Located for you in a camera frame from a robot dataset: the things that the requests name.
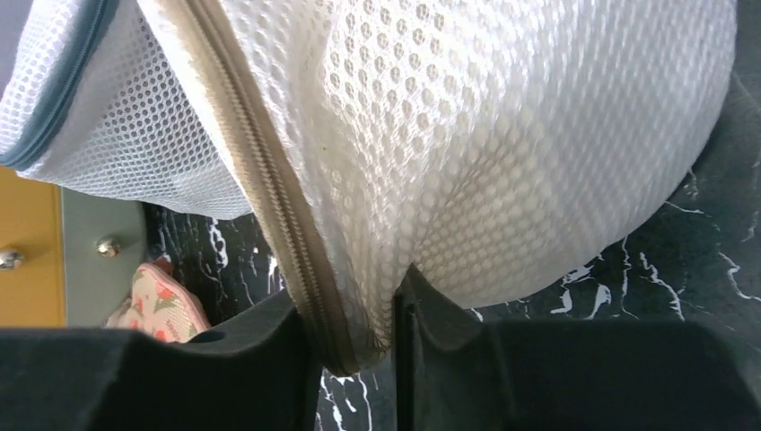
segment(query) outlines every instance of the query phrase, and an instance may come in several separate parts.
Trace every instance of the cabinet handle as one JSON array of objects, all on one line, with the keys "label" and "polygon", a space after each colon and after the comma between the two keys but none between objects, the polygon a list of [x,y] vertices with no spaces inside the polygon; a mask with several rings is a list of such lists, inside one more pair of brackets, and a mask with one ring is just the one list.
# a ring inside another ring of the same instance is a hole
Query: cabinet handle
[{"label": "cabinet handle", "polygon": [[0,271],[13,271],[23,263],[23,255],[13,249],[0,251]]},{"label": "cabinet handle", "polygon": [[95,243],[95,251],[104,258],[113,258],[121,251],[121,244],[116,238],[108,236]]}]

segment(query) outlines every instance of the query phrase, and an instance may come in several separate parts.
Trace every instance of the white mesh bag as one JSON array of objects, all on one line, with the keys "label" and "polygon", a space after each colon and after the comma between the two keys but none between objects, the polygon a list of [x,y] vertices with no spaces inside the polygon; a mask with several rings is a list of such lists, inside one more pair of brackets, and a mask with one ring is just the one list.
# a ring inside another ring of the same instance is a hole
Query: white mesh bag
[{"label": "white mesh bag", "polygon": [[[205,214],[248,202],[336,374],[389,348],[412,264],[456,303],[489,305],[643,223],[718,118],[736,30],[731,0],[138,3],[155,41],[120,2],[22,174]],[[50,74],[53,56],[24,72],[38,61],[24,43],[19,74]],[[42,88],[19,79],[8,142]],[[127,112],[132,92],[153,102]]]},{"label": "white mesh bag", "polygon": [[134,1],[37,0],[0,101],[0,164],[107,198],[250,212]]}]

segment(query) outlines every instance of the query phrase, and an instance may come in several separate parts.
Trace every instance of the floral fabric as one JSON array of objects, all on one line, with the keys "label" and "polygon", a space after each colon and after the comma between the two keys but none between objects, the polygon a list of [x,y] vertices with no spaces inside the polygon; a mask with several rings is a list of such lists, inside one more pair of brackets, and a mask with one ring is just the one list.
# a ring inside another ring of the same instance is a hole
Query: floral fabric
[{"label": "floral fabric", "polygon": [[132,279],[132,293],[106,323],[106,328],[141,330],[161,341],[187,342],[209,324],[195,295],[168,273],[159,260],[141,265]]}]

